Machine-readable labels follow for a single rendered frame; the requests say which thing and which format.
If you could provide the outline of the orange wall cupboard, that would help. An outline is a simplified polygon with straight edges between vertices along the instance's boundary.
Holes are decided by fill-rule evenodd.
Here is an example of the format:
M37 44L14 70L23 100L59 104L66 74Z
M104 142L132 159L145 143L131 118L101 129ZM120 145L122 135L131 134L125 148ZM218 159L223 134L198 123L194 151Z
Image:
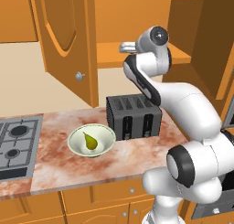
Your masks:
M0 43L35 42L37 30L30 0L0 0Z

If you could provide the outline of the pale green bowl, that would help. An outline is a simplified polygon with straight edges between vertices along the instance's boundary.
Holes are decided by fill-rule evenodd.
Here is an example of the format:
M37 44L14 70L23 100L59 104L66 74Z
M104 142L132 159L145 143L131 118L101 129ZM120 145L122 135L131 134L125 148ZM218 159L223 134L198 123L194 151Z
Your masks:
M98 142L95 150L86 147L84 133L89 134ZM97 157L110 151L114 146L116 136L114 131L106 125L90 123L75 129L68 137L68 147L76 155Z

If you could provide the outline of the grey microwave oven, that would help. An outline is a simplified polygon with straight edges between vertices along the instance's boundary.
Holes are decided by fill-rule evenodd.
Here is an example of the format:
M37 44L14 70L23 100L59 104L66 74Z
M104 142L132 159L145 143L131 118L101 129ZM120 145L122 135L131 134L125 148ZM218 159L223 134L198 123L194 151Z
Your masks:
M234 127L234 96L231 99L225 120L222 124L222 128L233 128Z

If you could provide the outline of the orange drawer front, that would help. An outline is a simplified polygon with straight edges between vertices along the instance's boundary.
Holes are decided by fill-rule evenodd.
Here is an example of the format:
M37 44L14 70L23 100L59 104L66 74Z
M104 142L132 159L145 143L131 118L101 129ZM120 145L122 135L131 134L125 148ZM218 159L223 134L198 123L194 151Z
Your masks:
M123 202L145 198L151 198L151 196L144 191L140 179L106 183L90 188L90 200L92 203Z

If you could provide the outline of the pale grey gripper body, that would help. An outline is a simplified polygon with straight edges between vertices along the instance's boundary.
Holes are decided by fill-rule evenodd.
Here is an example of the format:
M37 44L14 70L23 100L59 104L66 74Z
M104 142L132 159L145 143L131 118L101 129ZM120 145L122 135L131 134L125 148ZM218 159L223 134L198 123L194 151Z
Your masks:
M119 46L120 53L136 53L136 44L134 42L125 41L122 42Z

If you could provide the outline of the orange cabinet door with knob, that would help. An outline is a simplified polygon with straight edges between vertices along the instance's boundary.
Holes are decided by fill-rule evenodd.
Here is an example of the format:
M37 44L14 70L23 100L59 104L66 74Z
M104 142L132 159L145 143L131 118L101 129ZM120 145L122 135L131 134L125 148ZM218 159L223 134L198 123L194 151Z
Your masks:
M31 0L45 71L99 105L94 0ZM85 75L82 81L77 72Z

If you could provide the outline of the orange open wall cabinet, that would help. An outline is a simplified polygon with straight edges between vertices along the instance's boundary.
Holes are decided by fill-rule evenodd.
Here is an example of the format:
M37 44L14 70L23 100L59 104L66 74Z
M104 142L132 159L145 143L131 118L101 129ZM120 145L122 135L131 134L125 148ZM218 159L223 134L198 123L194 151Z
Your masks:
M147 28L169 32L175 66L191 61L203 0L95 0L98 75L100 80L122 74L123 41L135 41Z

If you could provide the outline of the black four-slot toaster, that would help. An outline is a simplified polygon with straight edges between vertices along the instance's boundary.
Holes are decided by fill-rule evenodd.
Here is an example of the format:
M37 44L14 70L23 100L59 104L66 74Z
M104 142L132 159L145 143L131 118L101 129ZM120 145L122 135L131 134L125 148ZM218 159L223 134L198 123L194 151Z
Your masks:
M142 94L106 98L107 123L117 141L158 136L162 115L161 109Z

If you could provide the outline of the green pear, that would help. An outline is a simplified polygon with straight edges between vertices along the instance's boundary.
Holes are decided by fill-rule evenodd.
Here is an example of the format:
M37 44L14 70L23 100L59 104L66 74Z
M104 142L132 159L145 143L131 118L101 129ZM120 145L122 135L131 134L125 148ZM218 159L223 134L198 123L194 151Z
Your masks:
M87 133L84 133L84 138L85 138L86 147L89 150L95 150L97 148L98 142L95 138L93 138Z

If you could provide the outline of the grey gas hob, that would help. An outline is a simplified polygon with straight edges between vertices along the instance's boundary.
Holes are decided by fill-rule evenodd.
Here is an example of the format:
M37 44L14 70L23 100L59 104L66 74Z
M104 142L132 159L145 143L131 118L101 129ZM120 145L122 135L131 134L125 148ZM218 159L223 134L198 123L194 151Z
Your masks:
M43 116L0 119L0 182L33 176Z

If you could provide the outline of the black and grey oven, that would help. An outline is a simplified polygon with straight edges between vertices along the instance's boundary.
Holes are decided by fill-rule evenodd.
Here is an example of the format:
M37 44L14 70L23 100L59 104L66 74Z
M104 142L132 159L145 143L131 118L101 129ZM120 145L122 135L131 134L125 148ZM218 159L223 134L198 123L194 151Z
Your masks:
M234 211L234 170L219 177L222 185L220 198L212 204L197 204L192 219L213 217Z

